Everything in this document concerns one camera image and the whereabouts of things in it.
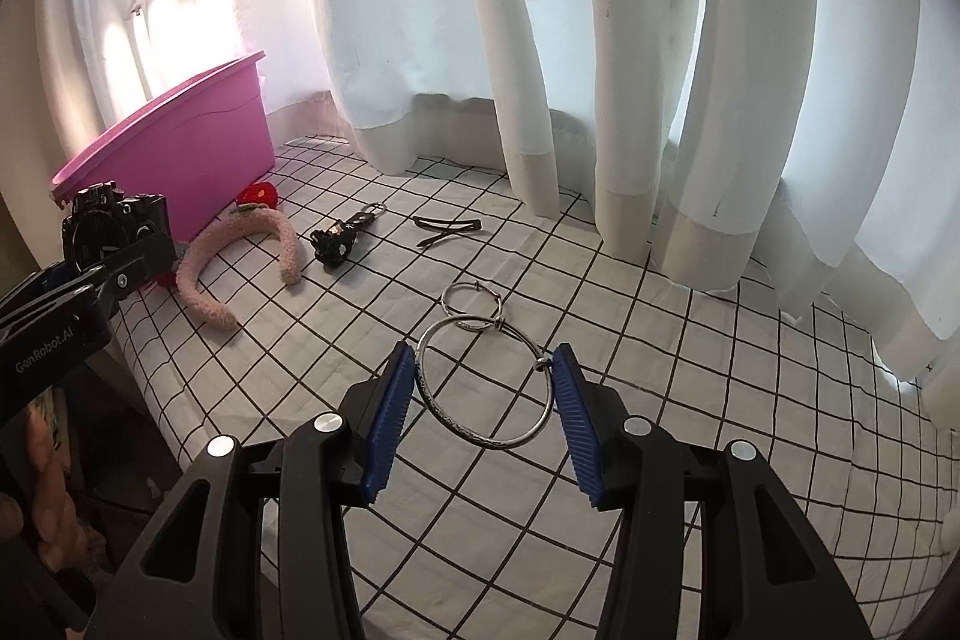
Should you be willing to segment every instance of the sheer curtain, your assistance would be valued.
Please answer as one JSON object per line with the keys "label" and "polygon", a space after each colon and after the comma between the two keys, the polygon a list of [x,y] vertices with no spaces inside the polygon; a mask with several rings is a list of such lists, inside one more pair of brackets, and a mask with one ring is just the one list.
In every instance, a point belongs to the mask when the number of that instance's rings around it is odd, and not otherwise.
{"label": "sheer curtain", "polygon": [[827,292],[960,427],[959,0],[150,0],[139,28],[129,2],[37,0],[74,148],[264,49],[278,139],[505,167],[546,217],[581,191],[608,252],[699,290],[754,255],[788,316]]}

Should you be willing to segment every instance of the metal ring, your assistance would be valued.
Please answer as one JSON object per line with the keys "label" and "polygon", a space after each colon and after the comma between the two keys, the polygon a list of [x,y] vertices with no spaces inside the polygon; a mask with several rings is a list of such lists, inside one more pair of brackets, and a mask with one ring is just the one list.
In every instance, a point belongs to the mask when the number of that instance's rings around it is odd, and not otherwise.
{"label": "metal ring", "polygon": [[[520,434],[519,437],[512,437],[510,439],[493,439],[492,437],[484,437],[483,434],[477,434],[473,429],[467,429],[466,426],[457,423],[449,414],[444,410],[434,398],[433,393],[429,389],[426,383],[426,373],[424,372],[424,359],[426,358],[426,349],[430,344],[430,340],[433,338],[433,335],[438,332],[438,330],[443,329],[443,327],[450,325],[451,323],[459,323],[463,320],[482,320],[486,324],[493,326],[498,325],[498,330],[505,333],[506,335],[515,338],[516,340],[523,342],[530,352],[534,354],[536,369],[544,370],[544,377],[546,378],[546,402],[544,403],[544,412],[539,417],[539,420],[531,427],[530,431]],[[534,340],[525,335],[520,329],[517,329],[515,326],[511,326],[510,323],[506,321],[497,321],[491,317],[485,316],[471,316],[470,314],[461,314],[460,316],[448,316],[444,319],[438,320],[436,323],[432,324],[425,332],[424,335],[416,343],[416,387],[421,393],[421,397],[424,399],[424,405],[426,405],[427,410],[430,410],[434,414],[434,417],[437,418],[443,426],[450,429],[453,434],[456,434],[457,437],[461,437],[467,442],[472,443],[473,445],[479,445],[481,448],[487,448],[491,451],[507,451],[510,448],[517,448],[520,445],[529,442],[534,437],[536,437],[544,426],[546,422],[550,420],[550,410],[553,410],[553,379],[550,374],[550,362],[549,358],[546,355],[546,352],[541,349],[541,346],[537,345]]]}
{"label": "metal ring", "polygon": [[364,204],[363,207],[360,208],[360,212],[370,213],[375,218],[379,218],[386,211],[387,211],[387,205],[381,204],[379,201],[371,201],[370,204]]}
{"label": "metal ring", "polygon": [[493,301],[496,301],[496,310],[492,316],[488,316],[493,319],[491,322],[478,316],[476,320],[483,321],[482,323],[469,324],[467,322],[458,322],[456,324],[457,328],[467,330],[468,332],[482,332],[482,330],[488,329],[491,326],[496,327],[498,324],[503,323],[503,297],[486,283],[482,283],[479,280],[474,280],[472,283],[466,281],[450,283],[450,285],[443,289],[443,293],[440,294],[440,306],[443,307],[443,311],[448,316],[464,316],[465,314],[469,314],[456,309],[446,301],[446,297],[448,297],[453,290],[462,289],[462,287],[470,287],[471,289],[477,290],[477,292],[486,290],[486,292],[493,297]]}

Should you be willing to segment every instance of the grid pattern cloth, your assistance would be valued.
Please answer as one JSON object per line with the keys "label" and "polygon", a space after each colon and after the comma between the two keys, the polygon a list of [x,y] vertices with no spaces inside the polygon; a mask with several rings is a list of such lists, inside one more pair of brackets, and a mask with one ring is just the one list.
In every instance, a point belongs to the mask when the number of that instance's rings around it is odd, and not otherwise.
{"label": "grid pattern cloth", "polygon": [[[117,336],[182,466],[216,434],[277,438],[335,408],[398,339],[415,340],[443,316],[446,285],[479,279],[502,292],[507,318],[536,341],[569,342],[587,379],[614,387],[631,413],[686,442],[757,445],[836,558],[875,637],[896,636],[938,584],[960,453],[923,414],[917,386],[896,381],[870,335],[829,298],[788,323],[754,261],[730,292],[692,292],[650,263],[607,256],[583,196],[564,191],[560,220],[537,218],[502,172],[419,159],[406,175],[381,175],[344,140],[307,138],[277,150],[269,179],[301,237],[368,202],[389,212],[333,273],[301,239],[309,263],[289,289],[275,238],[229,245],[200,282],[238,316],[236,333],[200,326],[162,287],[123,304]],[[419,251],[430,233],[408,220],[414,213],[479,218],[483,231]],[[493,309],[482,292],[457,292],[452,303]],[[429,381],[457,420],[496,437],[536,420],[544,375],[526,347],[456,328],[432,345]],[[415,394],[390,485],[373,509],[344,520],[370,637],[593,637],[618,516],[593,511],[579,492],[557,413],[521,448],[482,451]],[[688,503],[685,520],[678,637],[686,640],[696,637],[700,603],[697,506]],[[275,576],[275,503],[264,523],[264,566]]]}

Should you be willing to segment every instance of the silver screw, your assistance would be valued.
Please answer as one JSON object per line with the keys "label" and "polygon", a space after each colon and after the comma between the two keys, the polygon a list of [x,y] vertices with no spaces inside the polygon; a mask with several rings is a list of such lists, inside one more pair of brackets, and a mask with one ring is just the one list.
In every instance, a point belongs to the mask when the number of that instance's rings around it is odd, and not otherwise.
{"label": "silver screw", "polygon": [[344,425],[344,419],[337,413],[324,413],[313,419],[313,428],[318,432],[336,432]]}
{"label": "silver screw", "polygon": [[221,434],[214,437],[206,445],[206,451],[210,456],[227,456],[227,453],[233,450],[233,437],[227,437],[227,434]]}
{"label": "silver screw", "polygon": [[757,448],[745,439],[734,442],[730,446],[730,452],[733,453],[733,458],[739,458],[741,461],[753,461],[757,457]]}
{"label": "silver screw", "polygon": [[654,427],[646,418],[634,415],[623,422],[623,431],[632,434],[634,437],[646,437],[647,434],[654,431]]}

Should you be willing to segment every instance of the person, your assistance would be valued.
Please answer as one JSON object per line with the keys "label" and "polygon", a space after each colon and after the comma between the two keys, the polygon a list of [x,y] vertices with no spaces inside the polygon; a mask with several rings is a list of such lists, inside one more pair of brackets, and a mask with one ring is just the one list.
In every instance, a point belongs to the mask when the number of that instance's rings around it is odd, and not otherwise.
{"label": "person", "polygon": [[[27,455],[37,471],[31,517],[40,544],[37,554],[52,572],[81,564],[88,540],[77,520],[77,509],[66,492],[64,469],[54,452],[54,438],[43,416],[31,405],[26,424]],[[0,542],[23,528],[23,512],[11,497],[0,494]]]}

